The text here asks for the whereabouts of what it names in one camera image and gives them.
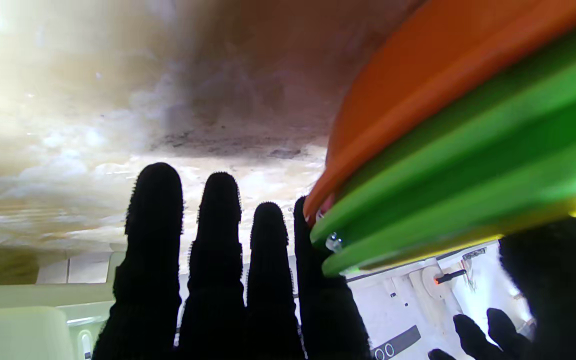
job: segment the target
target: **finger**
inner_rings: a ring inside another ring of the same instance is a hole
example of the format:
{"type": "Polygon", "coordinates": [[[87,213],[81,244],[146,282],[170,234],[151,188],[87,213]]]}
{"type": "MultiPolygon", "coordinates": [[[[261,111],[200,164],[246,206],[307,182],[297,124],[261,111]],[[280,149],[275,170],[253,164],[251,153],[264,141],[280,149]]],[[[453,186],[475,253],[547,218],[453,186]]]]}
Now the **finger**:
{"type": "Polygon", "coordinates": [[[549,316],[549,310],[576,308],[576,219],[508,235],[499,241],[499,255],[537,322],[549,316]],[[561,296],[562,289],[575,296],[561,296]]]}
{"type": "Polygon", "coordinates": [[[430,359],[430,360],[455,360],[454,357],[448,355],[443,350],[440,350],[438,348],[436,348],[436,349],[434,349],[428,353],[428,359],[430,359]]]}
{"type": "Polygon", "coordinates": [[[197,237],[190,248],[188,299],[179,328],[181,358],[200,359],[219,339],[228,357],[243,356],[242,218],[237,183],[213,173],[199,205],[197,237]]]}
{"type": "Polygon", "coordinates": [[[172,350],[181,303],[182,212],[181,181],[175,169],[163,162],[146,166],[128,205],[128,250],[116,270],[116,301],[94,347],[94,358],[160,358],[172,350]]]}
{"type": "Polygon", "coordinates": [[[499,254],[536,319],[530,356],[576,358],[576,219],[508,235],[499,254]]]}
{"type": "Polygon", "coordinates": [[[261,203],[254,212],[250,236],[248,307],[258,301],[295,307],[286,246],[288,231],[281,209],[272,202],[261,203]]]}
{"type": "Polygon", "coordinates": [[[148,294],[164,296],[162,292],[179,297],[182,217],[183,194],[177,171],[164,162],[146,166],[137,177],[126,212],[128,249],[115,279],[118,301],[151,302],[153,296],[148,294]]]}
{"type": "Polygon", "coordinates": [[[327,278],[323,275],[322,264],[332,254],[327,248],[314,248],[311,243],[311,228],[304,219],[304,202],[302,197],[294,205],[294,252],[297,258],[297,287],[300,294],[318,292],[324,288],[345,289],[346,279],[343,276],[327,278]]]}
{"type": "Polygon", "coordinates": [[[461,340],[464,353],[475,360],[502,360],[505,359],[502,351],[486,340],[486,334],[480,327],[464,314],[452,318],[454,329],[461,340]]]}
{"type": "Polygon", "coordinates": [[[510,317],[499,309],[490,308],[486,312],[488,319],[488,335],[496,342],[503,352],[514,359],[521,358],[528,350],[530,341],[515,330],[510,317]]]}
{"type": "Polygon", "coordinates": [[[304,200],[294,207],[297,289],[303,344],[309,358],[368,359],[368,333],[343,276],[326,278],[322,262],[329,250],[313,248],[304,219],[304,200]]]}
{"type": "Polygon", "coordinates": [[[281,209],[261,203],[254,212],[247,276],[246,348],[252,358],[304,358],[286,246],[281,209]]]}
{"type": "Polygon", "coordinates": [[[188,289],[240,287],[242,245],[240,194],[233,176],[210,175],[199,205],[197,236],[190,248],[188,289]]]}

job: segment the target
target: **orange plastic bowl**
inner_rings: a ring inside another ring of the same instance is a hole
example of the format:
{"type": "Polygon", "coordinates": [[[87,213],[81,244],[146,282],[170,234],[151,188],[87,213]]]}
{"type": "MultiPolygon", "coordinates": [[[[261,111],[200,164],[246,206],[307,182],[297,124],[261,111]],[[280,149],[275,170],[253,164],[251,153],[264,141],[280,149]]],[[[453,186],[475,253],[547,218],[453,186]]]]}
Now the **orange plastic bowl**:
{"type": "Polygon", "coordinates": [[[423,120],[576,27],[576,0],[430,0],[355,79],[304,204],[317,211],[357,169],[423,120]]]}

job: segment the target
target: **ceiling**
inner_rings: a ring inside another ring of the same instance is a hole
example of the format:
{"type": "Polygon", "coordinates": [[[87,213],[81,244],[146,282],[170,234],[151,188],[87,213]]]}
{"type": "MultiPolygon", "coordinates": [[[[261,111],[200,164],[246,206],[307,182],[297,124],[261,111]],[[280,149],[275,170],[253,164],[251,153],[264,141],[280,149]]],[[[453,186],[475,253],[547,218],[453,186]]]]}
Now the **ceiling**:
{"type": "Polygon", "coordinates": [[[421,1],[0,0],[0,251],[125,249],[135,178],[163,161],[182,266],[215,171],[238,182],[247,258],[255,207],[290,230],[346,89],[421,1]]]}

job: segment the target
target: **gloved finger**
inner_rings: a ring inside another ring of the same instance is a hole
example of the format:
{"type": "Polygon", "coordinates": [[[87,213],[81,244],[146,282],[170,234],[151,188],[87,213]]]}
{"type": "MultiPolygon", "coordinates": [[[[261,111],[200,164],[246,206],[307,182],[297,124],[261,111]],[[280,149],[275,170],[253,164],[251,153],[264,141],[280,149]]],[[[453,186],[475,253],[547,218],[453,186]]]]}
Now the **gloved finger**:
{"type": "Polygon", "coordinates": [[[303,344],[311,359],[370,358],[368,333],[343,276],[326,277],[322,263],[331,254],[314,248],[304,219],[304,200],[294,206],[297,289],[303,344]]]}
{"type": "Polygon", "coordinates": [[[250,234],[248,307],[257,301],[295,305],[286,246],[288,231],[282,210],[275,203],[261,203],[254,211],[250,234]]]}
{"type": "Polygon", "coordinates": [[[499,309],[490,308],[486,312],[488,335],[511,358],[519,359],[528,350],[530,341],[517,333],[510,317],[499,309]]]}
{"type": "Polygon", "coordinates": [[[116,301],[93,358],[162,358],[173,349],[182,214],[178,173],[163,162],[146,166],[128,205],[128,250],[112,287],[116,301]]]}
{"type": "Polygon", "coordinates": [[[179,174],[165,162],[146,166],[135,183],[126,212],[126,257],[117,269],[118,301],[148,301],[153,292],[179,295],[179,235],[183,194],[179,174]]]}
{"type": "Polygon", "coordinates": [[[199,205],[197,236],[190,249],[188,289],[238,287],[242,277],[240,194],[233,176],[210,175],[199,205]]]}
{"type": "Polygon", "coordinates": [[[219,339],[228,357],[242,358],[245,307],[242,285],[242,218],[237,182],[218,172],[206,180],[197,236],[190,248],[188,299],[179,328],[178,355],[203,359],[219,339]]]}
{"type": "Polygon", "coordinates": [[[448,355],[441,349],[434,349],[428,353],[428,359],[430,360],[455,360],[454,357],[448,355]]]}
{"type": "Polygon", "coordinates": [[[455,315],[452,318],[454,329],[461,340],[461,348],[464,353],[475,360],[503,360],[507,359],[502,351],[486,340],[486,334],[480,327],[464,314],[455,315]]]}
{"type": "Polygon", "coordinates": [[[282,210],[261,203],[254,211],[247,276],[246,348],[251,358],[304,358],[286,246],[282,210]]]}
{"type": "Polygon", "coordinates": [[[304,202],[302,196],[294,205],[294,253],[297,257],[297,287],[300,294],[317,292],[324,288],[346,287],[343,276],[326,277],[322,264],[332,254],[327,248],[314,248],[311,243],[311,228],[304,219],[304,202]]]}

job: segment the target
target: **light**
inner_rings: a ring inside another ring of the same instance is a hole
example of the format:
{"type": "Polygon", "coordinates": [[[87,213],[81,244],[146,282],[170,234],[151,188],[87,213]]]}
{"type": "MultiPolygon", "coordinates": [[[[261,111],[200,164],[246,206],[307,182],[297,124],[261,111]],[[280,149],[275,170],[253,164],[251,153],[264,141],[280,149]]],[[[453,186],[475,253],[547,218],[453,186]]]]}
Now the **light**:
{"type": "Polygon", "coordinates": [[[88,322],[93,322],[94,319],[96,319],[94,316],[92,317],[82,317],[81,319],[72,319],[72,320],[68,320],[66,321],[66,324],[71,325],[71,324],[84,324],[84,323],[88,323],[88,322]]]}

